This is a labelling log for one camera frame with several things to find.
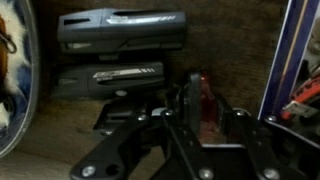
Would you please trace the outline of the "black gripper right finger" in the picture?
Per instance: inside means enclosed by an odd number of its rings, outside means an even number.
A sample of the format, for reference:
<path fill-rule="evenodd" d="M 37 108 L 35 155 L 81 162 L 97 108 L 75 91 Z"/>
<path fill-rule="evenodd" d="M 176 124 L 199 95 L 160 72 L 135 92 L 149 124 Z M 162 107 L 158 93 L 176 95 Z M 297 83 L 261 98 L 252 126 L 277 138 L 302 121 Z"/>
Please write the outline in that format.
<path fill-rule="evenodd" d="M 320 180 L 318 143 L 278 123 L 274 116 L 256 120 L 243 109 L 232 113 L 259 180 Z"/>

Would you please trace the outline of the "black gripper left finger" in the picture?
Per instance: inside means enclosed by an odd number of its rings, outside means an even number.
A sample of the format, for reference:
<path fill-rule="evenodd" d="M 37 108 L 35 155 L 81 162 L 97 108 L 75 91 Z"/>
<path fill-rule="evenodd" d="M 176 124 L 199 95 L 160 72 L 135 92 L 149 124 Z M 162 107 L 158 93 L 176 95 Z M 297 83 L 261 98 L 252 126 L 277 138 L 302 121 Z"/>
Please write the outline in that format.
<path fill-rule="evenodd" d="M 72 167 L 70 180 L 128 180 L 152 147 L 165 144 L 166 118 L 173 114 L 167 108 L 134 113 Z"/>

